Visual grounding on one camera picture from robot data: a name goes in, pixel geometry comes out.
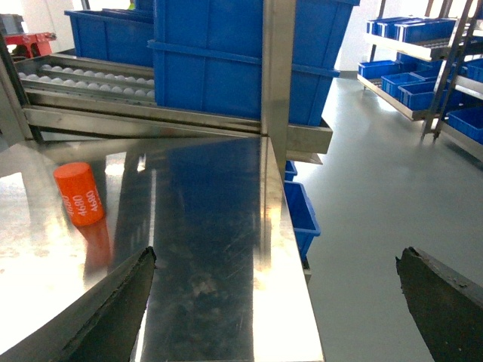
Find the stacked blue bins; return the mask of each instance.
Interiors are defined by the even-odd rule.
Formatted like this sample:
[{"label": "stacked blue bins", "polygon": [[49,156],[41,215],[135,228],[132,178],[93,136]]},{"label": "stacked blue bins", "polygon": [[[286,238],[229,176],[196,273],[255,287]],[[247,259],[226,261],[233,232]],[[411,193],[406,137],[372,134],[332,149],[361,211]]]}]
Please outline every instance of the stacked blue bins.
[{"label": "stacked blue bins", "polygon": [[297,246],[299,247],[300,258],[302,261],[305,261],[313,238],[319,236],[321,230],[315,218],[312,203],[307,197],[303,185],[285,181],[284,190],[294,226]]},{"label": "stacked blue bins", "polygon": [[[318,126],[352,7],[298,0],[290,123]],[[158,105],[260,119],[263,0],[156,0]]]},{"label": "stacked blue bins", "polygon": [[136,11],[66,11],[78,57],[152,67],[146,43],[154,33],[153,17]]},{"label": "stacked blue bins", "polygon": [[294,177],[298,174],[295,162],[287,161],[285,164],[285,181],[294,181]]}]

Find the white roller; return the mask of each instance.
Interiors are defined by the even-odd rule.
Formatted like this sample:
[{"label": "white roller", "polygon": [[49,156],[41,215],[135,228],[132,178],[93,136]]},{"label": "white roller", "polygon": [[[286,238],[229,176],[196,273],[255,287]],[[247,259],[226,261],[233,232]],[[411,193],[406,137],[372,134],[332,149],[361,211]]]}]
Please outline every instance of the white roller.
[{"label": "white roller", "polygon": [[67,79],[64,81],[63,85],[66,85],[68,87],[75,87],[75,82],[72,79]]},{"label": "white roller", "polygon": [[88,84],[85,81],[78,81],[75,83],[76,88],[87,88]]},{"label": "white roller", "polygon": [[46,75],[44,75],[43,77],[40,77],[38,79],[38,81],[42,81],[44,83],[50,83],[52,81],[51,77],[47,77]]},{"label": "white roller", "polygon": [[111,91],[111,87],[108,85],[108,84],[103,84],[99,87],[99,89],[101,91],[105,91],[105,92],[110,92]]},{"label": "white roller", "polygon": [[90,83],[88,85],[88,89],[91,91],[98,91],[99,90],[99,84],[98,83]]}]

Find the gray epoxy floor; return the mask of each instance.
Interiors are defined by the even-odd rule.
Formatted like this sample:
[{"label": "gray epoxy floor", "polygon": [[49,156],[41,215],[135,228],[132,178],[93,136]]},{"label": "gray epoxy floor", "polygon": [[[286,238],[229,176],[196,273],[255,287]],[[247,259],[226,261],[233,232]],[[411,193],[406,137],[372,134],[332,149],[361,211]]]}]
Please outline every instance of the gray epoxy floor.
[{"label": "gray epoxy floor", "polygon": [[323,166],[297,163],[322,236],[309,291],[328,362],[433,361],[395,270],[425,250],[483,285],[483,165],[411,123],[356,80],[338,79],[323,114]]}]

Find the metal post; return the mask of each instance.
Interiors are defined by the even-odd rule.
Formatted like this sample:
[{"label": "metal post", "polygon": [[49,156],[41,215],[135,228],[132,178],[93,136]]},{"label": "metal post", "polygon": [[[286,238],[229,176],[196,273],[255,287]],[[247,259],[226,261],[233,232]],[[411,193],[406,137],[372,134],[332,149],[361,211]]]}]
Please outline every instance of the metal post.
[{"label": "metal post", "polygon": [[[472,4],[472,0],[467,0],[467,3],[466,5],[471,6]],[[477,4],[476,4],[476,9],[475,9],[475,14],[480,14],[480,11],[481,11],[481,7],[483,6],[483,0],[478,0]],[[444,109],[446,109],[446,105],[448,104],[448,101],[451,97],[451,93],[452,91],[454,90],[454,86],[456,84],[456,78],[457,78],[457,74],[458,74],[458,70],[461,68],[461,66],[463,65],[463,62],[464,62],[464,59],[465,59],[465,53],[466,53],[466,47],[468,46],[469,44],[469,41],[472,37],[472,34],[473,34],[473,30],[475,29],[475,26],[476,26],[476,16],[474,16],[473,18],[471,18],[471,20],[469,21],[469,28],[467,29],[466,31],[466,37],[464,39],[464,42],[463,42],[463,46],[462,48],[460,49],[460,53],[459,53],[459,56],[457,58],[457,63],[456,63],[456,69],[454,71],[454,76],[453,78],[451,79],[451,83],[449,85],[449,90],[448,92],[446,93],[446,97],[445,97],[445,101],[443,102],[443,105],[441,107],[441,114],[439,115],[438,117],[438,123],[436,124],[436,127],[435,127],[435,131],[434,131],[434,137],[435,139],[438,138],[439,134],[441,133],[441,129],[443,127],[443,120],[444,120],[444,115],[445,113],[443,112]]]},{"label": "metal post", "polygon": [[294,0],[265,0],[263,5],[262,135],[269,136],[280,174],[285,172]]},{"label": "metal post", "polygon": [[[385,8],[386,8],[386,0],[381,0],[380,6],[379,6],[379,14],[377,15],[377,19],[380,19],[380,18],[383,17]],[[372,62],[374,60],[374,57],[376,56],[376,48],[377,48],[377,45],[372,44],[371,56],[369,57],[370,62]]]},{"label": "metal post", "polygon": [[12,146],[20,141],[32,140],[32,131],[20,103],[26,102],[26,95],[2,35],[0,35],[0,100],[0,130],[7,144]]},{"label": "metal post", "polygon": [[453,34],[451,34],[451,38],[449,42],[450,52],[447,55],[446,59],[443,60],[443,64],[441,65],[441,70],[439,71],[438,79],[436,80],[436,85],[435,85],[435,96],[432,99],[431,107],[429,108],[428,116],[423,126],[423,134],[421,135],[421,138],[424,138],[426,134],[432,132],[432,129],[431,129],[432,122],[435,118],[436,112],[440,108],[439,105],[443,97],[446,81],[448,80],[448,76],[450,75],[450,72],[451,72],[451,67],[454,61],[457,59],[458,54],[461,57],[463,57],[463,55],[461,55],[460,53],[460,51],[462,50],[460,49],[460,43],[463,37],[463,32],[465,31],[465,28],[466,28],[466,20],[468,19],[468,13],[469,13],[469,9],[471,8],[471,5],[472,5],[472,0],[467,0],[465,7],[463,9],[463,13],[461,14],[461,18],[457,20],[454,26]]},{"label": "metal post", "polygon": [[451,10],[451,5],[453,4],[453,0],[443,0],[443,4],[441,5],[441,10],[439,11],[439,17],[448,17]]}]

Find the blue container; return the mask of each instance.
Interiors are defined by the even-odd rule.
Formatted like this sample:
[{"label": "blue container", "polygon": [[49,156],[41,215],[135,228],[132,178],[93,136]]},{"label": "blue container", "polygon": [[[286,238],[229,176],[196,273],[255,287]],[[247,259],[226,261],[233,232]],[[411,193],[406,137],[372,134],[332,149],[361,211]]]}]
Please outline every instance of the blue container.
[{"label": "blue container", "polygon": [[400,71],[400,63],[392,60],[359,63],[358,68],[358,73],[366,79],[378,79],[383,75],[397,74]]},{"label": "blue container", "polygon": [[65,14],[70,17],[78,57],[152,67],[152,51],[146,46],[153,34],[152,19],[108,11]]},{"label": "blue container", "polygon": [[[359,0],[298,0],[293,63],[334,67]],[[156,0],[155,40],[262,57],[263,0]]]},{"label": "blue container", "polygon": [[[413,111],[420,111],[428,109],[431,106],[432,98],[434,97],[434,81],[424,83],[407,84],[399,87],[401,91],[400,101]],[[442,106],[443,100],[446,97],[448,90],[444,90],[443,97],[439,106]],[[453,90],[448,101],[448,107],[458,107],[463,101],[463,94],[457,90]]]},{"label": "blue container", "polygon": [[393,75],[384,75],[382,77],[383,86],[382,89],[390,96],[399,100],[401,96],[401,91],[399,90],[400,85],[422,83],[423,80],[411,73],[401,73]]},{"label": "blue container", "polygon": [[425,19],[419,23],[396,24],[399,41],[417,43],[449,38],[453,32],[454,19]]},{"label": "blue container", "polygon": [[134,0],[134,7],[136,10],[153,11],[153,0]]},{"label": "blue container", "polygon": [[307,259],[307,252],[314,237],[321,234],[315,211],[312,207],[305,189],[301,183],[284,183],[285,197],[287,198],[288,210],[294,225],[295,238],[299,247],[300,258]]},{"label": "blue container", "polygon": [[293,181],[294,177],[298,174],[295,167],[295,162],[287,161],[285,163],[285,181]]},{"label": "blue container", "polygon": [[376,22],[378,27],[378,35],[384,38],[396,39],[396,24],[405,23],[408,21],[421,20],[413,17],[392,17],[389,19],[381,19]]},{"label": "blue container", "polygon": [[449,112],[448,116],[450,126],[483,144],[483,107]]},{"label": "blue container", "polygon": [[424,81],[435,81],[439,74],[438,68],[431,68],[429,70],[420,70],[418,72],[412,72],[412,75],[423,79]]},{"label": "blue container", "polygon": [[[150,41],[159,106],[260,119],[261,59]],[[317,126],[336,70],[292,66],[289,122]]]},{"label": "blue container", "polygon": [[466,77],[475,81],[483,81],[483,59],[470,60],[466,62]]}]

